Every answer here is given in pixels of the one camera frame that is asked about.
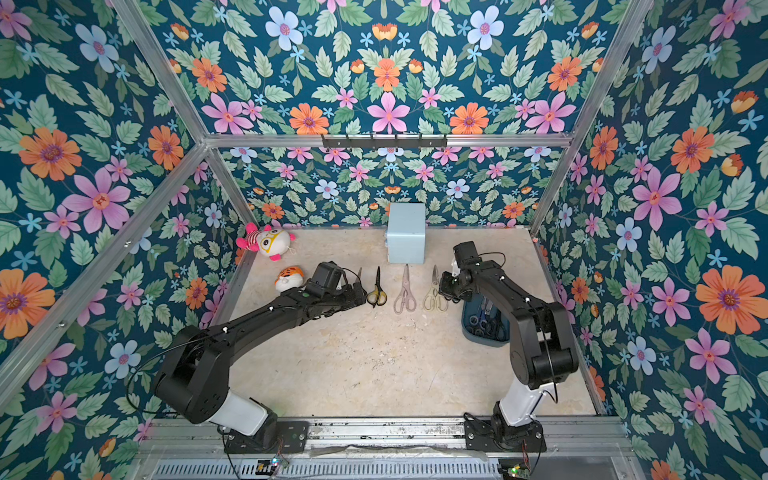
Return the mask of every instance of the floral wallpaper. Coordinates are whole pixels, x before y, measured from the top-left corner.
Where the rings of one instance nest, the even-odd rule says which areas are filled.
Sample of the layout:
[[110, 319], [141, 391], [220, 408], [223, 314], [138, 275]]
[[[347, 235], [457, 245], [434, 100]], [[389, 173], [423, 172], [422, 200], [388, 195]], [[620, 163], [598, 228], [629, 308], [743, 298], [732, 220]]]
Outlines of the floral wallpaper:
[[237, 162], [235, 178], [257, 218], [287, 228], [381, 226], [390, 203], [411, 201], [427, 205], [431, 226], [525, 225], [561, 156], [549, 147], [222, 153]]
[[170, 412], [149, 393], [160, 357], [131, 388], [134, 406], [158, 414], [137, 412], [127, 383], [180, 329], [210, 325], [240, 260], [238, 223], [206, 170], [182, 186], [0, 417], [0, 478], [126, 475], [152, 419]]
[[573, 127], [626, 7], [168, 0], [150, 23], [211, 132], [545, 134]]
[[656, 5], [541, 248], [647, 476], [764, 480], [768, 2]]

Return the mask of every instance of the beige tabletop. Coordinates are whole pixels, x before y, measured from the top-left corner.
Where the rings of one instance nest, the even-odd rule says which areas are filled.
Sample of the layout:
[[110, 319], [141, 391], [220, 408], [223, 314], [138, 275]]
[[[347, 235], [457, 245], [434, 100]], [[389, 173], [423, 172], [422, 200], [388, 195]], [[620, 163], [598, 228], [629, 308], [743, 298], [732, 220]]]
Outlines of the beige tabletop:
[[[493, 348], [467, 340], [460, 323], [461, 303], [451, 303], [447, 312], [422, 309], [433, 266], [440, 273], [450, 270], [457, 243], [473, 240], [480, 253], [504, 252], [509, 277], [529, 293], [552, 301], [527, 230], [427, 230], [425, 263], [410, 266], [411, 291], [419, 305], [415, 312], [402, 315], [396, 315], [392, 305], [400, 292], [404, 266], [386, 262], [384, 230], [294, 233], [295, 253], [277, 262], [257, 256], [233, 318], [270, 302], [277, 295], [274, 281], [283, 268], [297, 265], [311, 276], [319, 262], [328, 260], [355, 272], [362, 267], [362, 284], [368, 291], [376, 267], [381, 266], [381, 285], [389, 301], [375, 309], [366, 304], [288, 330], [235, 362], [230, 387], [280, 416], [489, 414], [506, 394], [513, 375], [508, 346]], [[558, 389], [559, 404], [547, 398], [537, 413], [594, 415], [579, 372]]]

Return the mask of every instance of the pink flower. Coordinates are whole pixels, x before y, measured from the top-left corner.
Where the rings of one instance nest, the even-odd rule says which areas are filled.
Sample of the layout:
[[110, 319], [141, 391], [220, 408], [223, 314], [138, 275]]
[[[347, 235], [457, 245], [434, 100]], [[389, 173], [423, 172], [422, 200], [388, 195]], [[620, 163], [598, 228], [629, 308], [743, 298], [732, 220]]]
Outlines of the pink flower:
[[214, 292], [213, 298], [209, 298], [205, 301], [205, 308], [208, 309], [207, 312], [203, 314], [203, 317], [200, 319], [200, 328], [206, 329], [210, 325], [210, 322], [214, 319], [216, 316], [216, 311], [219, 309], [219, 303], [221, 302], [222, 297], [221, 289], [217, 288]]
[[422, 90], [422, 97], [419, 99], [420, 104], [424, 104], [424, 108], [437, 107], [437, 100], [440, 100], [440, 95], [435, 93], [435, 88], [432, 87], [427, 90]]
[[590, 237], [594, 237], [594, 235], [600, 229], [600, 224], [598, 223], [599, 218], [600, 217], [596, 217], [594, 214], [589, 214], [589, 218], [586, 219], [585, 221], [585, 226], [587, 227], [587, 233], [589, 233]]
[[680, 174], [671, 174], [661, 183], [661, 172], [658, 168], [652, 167], [648, 174], [648, 187], [637, 185], [632, 189], [635, 199], [643, 202], [635, 209], [634, 219], [643, 220], [650, 212], [650, 227], [658, 231], [664, 222], [662, 210], [673, 215], [680, 213], [683, 209], [677, 198], [667, 197], [677, 189], [679, 184]]
[[366, 175], [370, 170], [362, 166], [360, 163], [357, 164], [357, 167], [350, 167], [349, 168], [350, 176], [357, 180], [358, 182], [362, 182], [366, 178], [368, 178], [368, 175]]
[[441, 165], [446, 165], [448, 161], [458, 160], [458, 155], [456, 153], [460, 150], [461, 147], [438, 147], [435, 149], [435, 153], [432, 154], [432, 158], [439, 159]]
[[581, 184], [581, 177], [587, 174], [587, 156], [582, 154], [576, 154], [574, 163], [571, 164], [571, 181], [575, 181], [577, 185]]
[[179, 189], [178, 193], [174, 195], [173, 198], [170, 199], [171, 205], [176, 205], [178, 203], [182, 203], [184, 205], [187, 204], [187, 194], [190, 193], [190, 188], [187, 185], [182, 185]]
[[136, 283], [132, 283], [131, 286], [121, 286], [120, 290], [123, 294], [118, 297], [118, 303], [123, 303], [123, 307], [126, 310], [131, 308], [131, 304], [141, 305], [140, 297], [144, 294], [143, 288], [139, 288]]
[[[323, 4], [326, 2], [326, 0], [317, 0], [320, 2], [320, 4]], [[336, 11], [336, 6], [339, 7], [346, 7], [346, 0], [328, 0], [328, 11], [331, 13], [334, 13]]]
[[260, 120], [264, 119], [264, 116], [261, 114], [261, 107], [254, 104], [253, 100], [249, 100], [248, 103], [241, 101], [240, 106], [243, 107], [243, 115], [248, 115], [251, 121], [254, 121], [257, 118]]
[[640, 180], [648, 180], [648, 172], [654, 166], [648, 161], [648, 156], [634, 159], [634, 168], [630, 170], [630, 175], [634, 175], [634, 182], [637, 183]]
[[220, 134], [232, 130], [233, 134], [242, 135], [243, 130], [240, 127], [253, 128], [253, 122], [237, 116], [243, 113], [243, 105], [239, 101], [231, 101], [230, 106], [227, 107], [219, 94], [210, 94], [210, 102], [216, 108], [206, 105], [203, 107], [203, 113], [211, 118], [218, 118], [214, 123], [214, 128]]
[[504, 172], [506, 171], [507, 171], [507, 167], [502, 165], [501, 162], [498, 162], [497, 164], [488, 165], [488, 173], [491, 175], [491, 178], [503, 177]]
[[89, 210], [83, 220], [85, 231], [88, 233], [101, 229], [102, 219], [106, 220], [110, 227], [120, 230], [123, 223], [128, 221], [128, 210], [118, 205], [118, 202], [125, 202], [131, 195], [131, 191], [126, 187], [111, 188], [109, 172], [104, 168], [98, 169], [94, 179], [95, 187], [86, 177], [75, 175], [74, 184], [85, 196], [72, 194], [61, 204], [74, 212]]
[[35, 372], [32, 373], [32, 377], [29, 378], [29, 388], [37, 390], [42, 387], [43, 383], [45, 383], [45, 380], [48, 378], [48, 372], [53, 376], [66, 375], [67, 363], [62, 362], [60, 359], [70, 355], [73, 351], [74, 343], [64, 343], [53, 352], [50, 352]]
[[298, 175], [298, 173], [293, 170], [293, 165], [285, 165], [283, 163], [280, 164], [277, 171], [280, 172], [282, 178], [287, 178], [288, 180], [293, 180], [293, 178]]
[[326, 154], [324, 157], [326, 162], [333, 162], [336, 165], [341, 165], [344, 160], [349, 158], [349, 154], [343, 148], [321, 148], [320, 151]]
[[61, 238], [68, 239], [70, 230], [73, 232], [80, 231], [80, 225], [77, 225], [74, 221], [78, 219], [79, 215], [74, 212], [67, 213], [67, 209], [62, 205], [56, 207], [56, 213], [45, 212], [45, 218], [51, 222], [45, 228], [48, 232], [58, 232]]
[[586, 192], [589, 194], [587, 197], [587, 203], [595, 205], [600, 204], [600, 196], [605, 195], [605, 187], [603, 186], [603, 177], [604, 175], [601, 175], [600, 177], [595, 177], [592, 175], [592, 178], [590, 179], [589, 185], [587, 185]]
[[[443, 3], [448, 3], [449, 0], [442, 0]], [[439, 0], [422, 0], [422, 7], [432, 6], [432, 11], [437, 12], [440, 9]]]
[[588, 326], [582, 326], [581, 335], [579, 336], [579, 338], [581, 338], [581, 341], [584, 342], [586, 346], [590, 346], [592, 344], [592, 339], [594, 338], [594, 334], [589, 331]]
[[725, 0], [725, 3], [723, 3], [723, 13], [718, 13], [710, 20], [710, 25], [715, 27], [712, 35], [710, 35], [710, 41], [713, 41], [721, 34], [725, 38], [730, 38], [733, 35], [733, 31], [736, 30], [736, 24], [744, 20], [750, 12], [752, 10], [746, 6], [746, 0], [739, 0], [735, 5], [733, 0]]
[[704, 391], [700, 386], [696, 386], [693, 392], [690, 389], [683, 389], [683, 393], [688, 398], [683, 406], [687, 411], [694, 413], [694, 418], [699, 425], [703, 424], [705, 419], [711, 424], [717, 423], [715, 415], [710, 411], [717, 408], [717, 404], [712, 399], [704, 398]]
[[107, 169], [107, 171], [112, 172], [112, 181], [121, 181], [124, 184], [128, 183], [128, 177], [134, 174], [134, 172], [128, 168], [128, 162], [121, 158], [118, 160], [117, 157], [112, 155], [109, 159], [110, 164], [104, 166], [104, 168]]
[[394, 127], [397, 131], [406, 131], [406, 123], [400, 118], [405, 117], [411, 108], [406, 105], [395, 107], [395, 95], [391, 91], [385, 91], [382, 95], [382, 106], [371, 105], [368, 113], [378, 118], [373, 122], [373, 131], [380, 132], [386, 127], [386, 133], [391, 134]]
[[565, 130], [565, 122], [561, 120], [561, 117], [567, 117], [568, 115], [574, 113], [576, 106], [563, 106], [564, 103], [564, 91], [555, 95], [555, 97], [552, 99], [551, 105], [546, 100], [537, 100], [536, 113], [538, 116], [531, 117], [527, 122], [525, 122], [525, 126], [528, 128], [538, 126], [538, 130], [536, 130], [537, 134], [545, 134], [549, 132], [550, 127], [552, 128], [552, 131]]
[[661, 300], [660, 302], [654, 303], [654, 313], [665, 312], [664, 318], [667, 319], [667, 325], [674, 325], [677, 321], [677, 315], [679, 315], [681, 319], [690, 319], [690, 312], [688, 312], [686, 307], [681, 305], [682, 302], [688, 300], [690, 292], [683, 288], [676, 292], [674, 289], [674, 281], [670, 277], [667, 277], [664, 281], [664, 290], [662, 290], [660, 286], [654, 286], [651, 291], [653, 291], [656, 298]]
[[471, 147], [470, 158], [477, 158], [478, 163], [481, 164], [486, 158], [491, 158], [495, 154], [493, 153], [493, 147]]
[[523, 103], [521, 105], [515, 105], [515, 110], [518, 111], [518, 113], [515, 114], [515, 118], [522, 117], [523, 120], [528, 119], [528, 115], [533, 114], [533, 112], [536, 109], [536, 102], [535, 101], [528, 101], [528, 99], [524, 99]]
[[78, 325], [85, 326], [85, 324], [88, 323], [88, 320], [91, 319], [92, 313], [94, 315], [104, 315], [104, 305], [101, 305], [99, 301], [103, 300], [106, 296], [107, 289], [100, 288], [99, 291], [96, 292], [96, 295], [91, 299], [88, 307], [86, 307], [86, 309], [83, 310], [83, 313], [78, 316]]
[[576, 300], [568, 298], [568, 294], [565, 292], [565, 288], [558, 288], [558, 293], [560, 294], [558, 302], [560, 302], [560, 304], [565, 307], [565, 310], [568, 313], [568, 321], [571, 322], [571, 325], [575, 325], [576, 317], [574, 316], [572, 310], [576, 307]]
[[208, 170], [208, 162], [200, 162], [199, 165], [197, 165], [197, 168], [194, 169], [194, 184], [200, 185], [201, 181], [207, 181], [208, 180], [208, 174], [206, 173], [206, 170]]
[[0, 33], [6, 38], [11, 38], [16, 30], [18, 36], [31, 41], [32, 37], [23, 25], [31, 25], [32, 20], [21, 12], [14, 13], [15, 9], [13, 0], [0, 0]]
[[179, 238], [190, 232], [190, 228], [188, 227], [190, 221], [184, 218], [183, 214], [179, 214], [178, 217], [171, 217], [170, 220], [174, 223], [172, 230], [174, 233], [179, 234]]
[[624, 305], [632, 305], [632, 310], [637, 310], [637, 302], [643, 301], [643, 296], [638, 292], [640, 291], [640, 284], [633, 284], [627, 280], [627, 288], [621, 287], [621, 294], [624, 295]]
[[304, 147], [288, 147], [288, 158], [295, 158], [300, 164], [304, 165], [307, 160], [312, 160], [312, 153], [309, 148]]
[[64, 398], [64, 394], [56, 392], [51, 399], [50, 406], [38, 407], [36, 413], [42, 419], [35, 432], [40, 435], [51, 427], [53, 433], [59, 433], [64, 426], [64, 419], [71, 419], [77, 415], [78, 410], [71, 406], [78, 399], [78, 394], [73, 393]]
[[696, 222], [696, 228], [704, 230], [708, 237], [712, 237], [715, 229], [726, 230], [728, 225], [723, 222], [723, 218], [728, 215], [727, 208], [717, 209], [717, 204], [713, 201], [707, 209], [700, 208], [696, 210], [696, 215], [702, 220]]
[[339, 101], [339, 107], [347, 107], [347, 108], [354, 108], [355, 104], [357, 103], [357, 98], [355, 98], [355, 93], [350, 90], [344, 90], [343, 88], [339, 89], [339, 93], [336, 96], [336, 100]]
[[717, 371], [718, 369], [728, 375], [734, 375], [736, 373], [736, 368], [729, 360], [720, 358], [730, 351], [730, 343], [726, 340], [717, 340], [713, 345], [710, 333], [702, 328], [699, 329], [699, 341], [697, 342], [694, 339], [687, 339], [685, 345], [691, 352], [698, 354], [690, 358], [690, 367], [695, 370], [701, 370], [706, 365], [707, 378], [709, 378], [712, 383], [718, 383], [720, 381], [720, 372]]
[[416, 172], [416, 180], [423, 180], [426, 183], [427, 180], [435, 176], [432, 172], [433, 170], [435, 170], [434, 167], [427, 167], [427, 164], [422, 162], [421, 166], [414, 170]]

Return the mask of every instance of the black cable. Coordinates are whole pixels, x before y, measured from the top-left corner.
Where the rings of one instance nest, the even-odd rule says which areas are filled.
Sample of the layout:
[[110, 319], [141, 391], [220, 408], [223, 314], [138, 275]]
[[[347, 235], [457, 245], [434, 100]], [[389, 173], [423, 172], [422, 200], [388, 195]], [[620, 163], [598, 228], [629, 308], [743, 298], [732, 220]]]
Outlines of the black cable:
[[478, 255], [480, 257], [482, 257], [483, 255], [492, 255], [493, 253], [495, 253], [496, 255], [501, 255], [502, 257], [504, 257], [504, 262], [502, 263], [502, 266], [499, 267], [499, 268], [504, 268], [504, 265], [507, 263], [507, 256], [504, 255], [503, 252], [485, 252], [485, 253], [478, 253]]

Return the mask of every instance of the stuffed toy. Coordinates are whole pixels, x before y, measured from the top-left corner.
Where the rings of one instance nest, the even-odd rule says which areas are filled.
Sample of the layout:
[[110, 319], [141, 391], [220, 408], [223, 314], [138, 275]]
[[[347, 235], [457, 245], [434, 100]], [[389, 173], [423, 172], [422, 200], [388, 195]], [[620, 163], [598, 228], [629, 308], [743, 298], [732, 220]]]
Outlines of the stuffed toy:
[[280, 260], [281, 255], [290, 248], [290, 243], [296, 239], [296, 235], [293, 233], [288, 233], [272, 225], [267, 225], [260, 232], [259, 227], [254, 223], [249, 223], [246, 225], [245, 231], [245, 238], [238, 238], [237, 246], [252, 252], [261, 250], [273, 262]]

